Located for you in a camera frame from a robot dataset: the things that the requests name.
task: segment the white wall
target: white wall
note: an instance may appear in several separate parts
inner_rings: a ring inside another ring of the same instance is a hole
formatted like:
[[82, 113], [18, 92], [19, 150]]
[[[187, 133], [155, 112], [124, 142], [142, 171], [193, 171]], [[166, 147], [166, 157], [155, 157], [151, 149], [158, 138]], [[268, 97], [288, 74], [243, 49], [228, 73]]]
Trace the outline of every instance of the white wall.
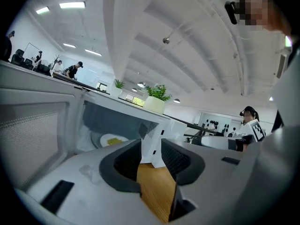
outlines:
[[95, 88], [98, 82], [110, 85], [114, 81], [113, 68], [99, 60], [70, 52], [62, 53], [60, 60], [62, 60], [64, 69], [81, 61], [83, 68], [78, 69], [75, 76], [79, 82], [91, 87]]
[[232, 120], [229, 125], [228, 133], [237, 132], [240, 129], [240, 126], [241, 126], [241, 121]]
[[240, 111], [246, 106], [253, 107], [259, 114], [260, 121], [274, 123], [277, 108], [265, 97], [229, 96], [214, 92], [193, 92], [178, 97], [182, 107], [194, 107], [203, 112], [219, 113], [239, 117]]
[[222, 130], [224, 129], [225, 125], [230, 125], [231, 124], [231, 118], [226, 118], [226, 117], [222, 117], [222, 116], [217, 116], [217, 115], [212, 115], [212, 114], [207, 114], [207, 113], [202, 113], [202, 116], [200, 118], [200, 122], [199, 125], [202, 126], [202, 124], [205, 124], [205, 128], [209, 128], [211, 126], [210, 121], [216, 121], [218, 122], [218, 126], [216, 131], [218, 132], [222, 132]]
[[125, 99], [128, 93], [129, 92], [127, 92], [125, 90], [122, 90], [121, 95], [119, 96], [119, 98]]
[[199, 114], [199, 109], [192, 107], [176, 106], [165, 104], [164, 114], [194, 124], [195, 117]]
[[39, 50], [43, 51], [42, 59], [47, 60], [49, 63], [54, 61], [55, 55], [61, 53], [61, 51], [50, 42], [46, 33], [33, 22], [32, 18], [25, 11], [19, 13], [7, 33], [13, 30], [15, 31], [15, 36], [10, 39], [12, 43], [10, 60], [17, 49], [25, 51], [28, 43], [33, 44]]
[[274, 123], [270, 123], [270, 122], [264, 122], [264, 121], [260, 121], [259, 122], [262, 129], [265, 129], [266, 135], [269, 135], [272, 131], [273, 125]]

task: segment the office chair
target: office chair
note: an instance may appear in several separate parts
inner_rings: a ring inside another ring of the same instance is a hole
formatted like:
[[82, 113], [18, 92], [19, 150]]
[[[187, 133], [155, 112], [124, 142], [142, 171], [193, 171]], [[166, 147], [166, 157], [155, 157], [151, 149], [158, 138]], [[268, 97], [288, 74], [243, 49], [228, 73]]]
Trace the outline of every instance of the office chair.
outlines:
[[45, 66], [44, 64], [42, 64], [42, 62], [40, 62], [37, 65], [37, 67], [35, 69], [33, 69], [33, 71], [47, 75], [47, 76], [51, 76], [50, 68], [48, 66]]
[[17, 66], [20, 66], [21, 63], [24, 61], [24, 57], [23, 57], [24, 51], [21, 49], [18, 49], [15, 54], [13, 55], [12, 59], [11, 59], [11, 63], [15, 64]]
[[26, 59], [24, 62], [21, 63], [21, 67], [26, 68], [28, 70], [33, 69], [32, 60]]

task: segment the ceiling light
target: ceiling light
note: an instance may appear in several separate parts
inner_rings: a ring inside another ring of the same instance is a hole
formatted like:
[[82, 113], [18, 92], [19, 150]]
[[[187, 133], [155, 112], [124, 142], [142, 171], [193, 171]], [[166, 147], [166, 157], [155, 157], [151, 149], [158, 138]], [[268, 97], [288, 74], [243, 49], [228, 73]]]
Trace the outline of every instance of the ceiling light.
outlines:
[[288, 38], [288, 36], [285, 37], [285, 46], [286, 46], [286, 47], [291, 47], [291, 46], [292, 46], [292, 42], [291, 42], [291, 40]]
[[102, 57], [102, 55], [99, 54], [99, 53], [97, 53], [97, 52], [93, 52], [93, 51], [90, 51], [90, 50], [87, 50], [87, 49], [85, 49], [85, 51], [87, 51], [87, 52], [89, 52], [89, 53], [92, 53], [92, 54], [95, 54], [95, 55], [98, 55], [98, 56]]
[[144, 88], [144, 87], [145, 87], [145, 83], [144, 83], [144, 82], [139, 82], [137, 85], [138, 85], [139, 87], [141, 87], [141, 88]]
[[76, 48], [74, 45], [70, 45], [70, 44], [66, 44], [66, 43], [63, 43], [64, 46], [67, 46], [67, 47], [72, 47], [72, 48]]
[[163, 38], [163, 43], [164, 44], [169, 44], [170, 43], [170, 39], [167, 38], [167, 37]]
[[85, 8], [85, 2], [60, 3], [61, 8]]
[[49, 8], [48, 7], [44, 7], [40, 10], [37, 11], [37, 14], [41, 14], [41, 13], [44, 13], [44, 12], [48, 12], [49, 11]]

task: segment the white pot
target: white pot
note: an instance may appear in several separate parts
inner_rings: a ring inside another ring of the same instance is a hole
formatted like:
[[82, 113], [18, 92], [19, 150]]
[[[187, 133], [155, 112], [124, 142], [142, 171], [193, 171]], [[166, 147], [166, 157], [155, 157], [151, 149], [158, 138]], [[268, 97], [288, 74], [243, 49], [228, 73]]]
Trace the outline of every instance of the white pot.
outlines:
[[143, 107], [150, 111], [163, 114], [165, 108], [165, 102], [156, 97], [147, 97]]
[[118, 98], [120, 96], [121, 92], [122, 92], [122, 89], [116, 88], [115, 86], [112, 86], [109, 91], [110, 95], [115, 98]]

